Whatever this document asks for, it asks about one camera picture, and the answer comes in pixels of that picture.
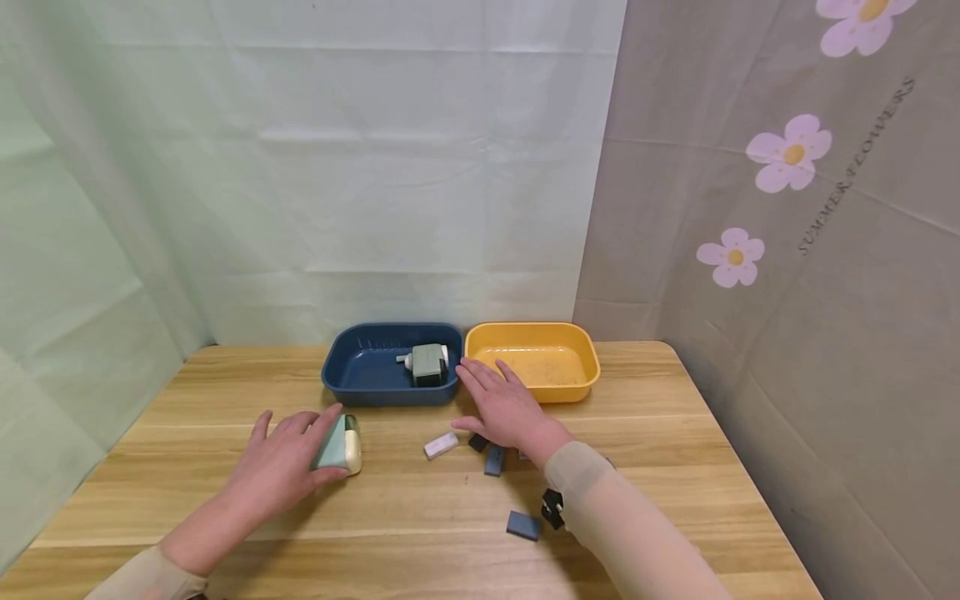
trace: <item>arm sleeve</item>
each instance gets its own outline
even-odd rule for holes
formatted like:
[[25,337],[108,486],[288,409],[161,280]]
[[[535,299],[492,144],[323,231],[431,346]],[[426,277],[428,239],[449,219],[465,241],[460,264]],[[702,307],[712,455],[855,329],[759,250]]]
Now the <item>arm sleeve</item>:
[[546,464],[564,497],[566,528],[607,569],[624,598],[730,598],[703,557],[593,448],[562,447]]
[[86,600],[188,600],[205,589],[205,578],[171,563],[154,546],[121,566]]

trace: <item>yellow plastic tray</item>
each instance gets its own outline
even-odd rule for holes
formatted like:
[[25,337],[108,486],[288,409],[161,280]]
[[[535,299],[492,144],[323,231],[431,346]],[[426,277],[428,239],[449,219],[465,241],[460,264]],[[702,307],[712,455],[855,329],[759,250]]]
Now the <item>yellow plastic tray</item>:
[[578,402],[600,377],[590,336],[570,323],[484,323],[467,334],[464,354],[496,371],[497,358],[540,404]]

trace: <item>fabric backdrop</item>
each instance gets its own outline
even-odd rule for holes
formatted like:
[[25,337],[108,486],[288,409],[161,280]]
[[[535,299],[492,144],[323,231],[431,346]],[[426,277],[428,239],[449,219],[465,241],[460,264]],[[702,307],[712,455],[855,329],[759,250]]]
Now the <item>fabric backdrop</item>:
[[0,564],[199,346],[569,320],[625,5],[0,3]]
[[958,106],[953,0],[628,5],[575,321],[678,350],[827,598],[960,597]]

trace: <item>pencil sharpener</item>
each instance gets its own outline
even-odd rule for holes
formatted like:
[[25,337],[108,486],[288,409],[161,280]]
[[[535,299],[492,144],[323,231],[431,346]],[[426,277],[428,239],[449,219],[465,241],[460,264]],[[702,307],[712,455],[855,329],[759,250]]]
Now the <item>pencil sharpener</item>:
[[414,376],[415,388],[436,388],[446,381],[446,369],[449,362],[446,346],[441,344],[423,344],[414,346],[409,354],[396,358],[403,363],[407,371]]
[[312,469],[345,468],[350,475],[360,472],[363,459],[360,451],[360,428],[354,415],[341,415],[330,427],[320,450],[310,464]]

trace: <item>right hand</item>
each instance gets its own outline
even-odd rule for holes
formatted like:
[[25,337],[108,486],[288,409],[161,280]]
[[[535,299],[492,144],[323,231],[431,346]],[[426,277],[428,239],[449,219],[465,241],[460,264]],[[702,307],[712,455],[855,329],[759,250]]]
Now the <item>right hand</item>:
[[476,417],[460,417],[451,425],[480,434],[494,444],[518,448],[543,468],[564,444],[573,440],[559,421],[543,413],[540,405],[516,373],[502,360],[494,371],[480,361],[464,357],[457,375],[480,411]]

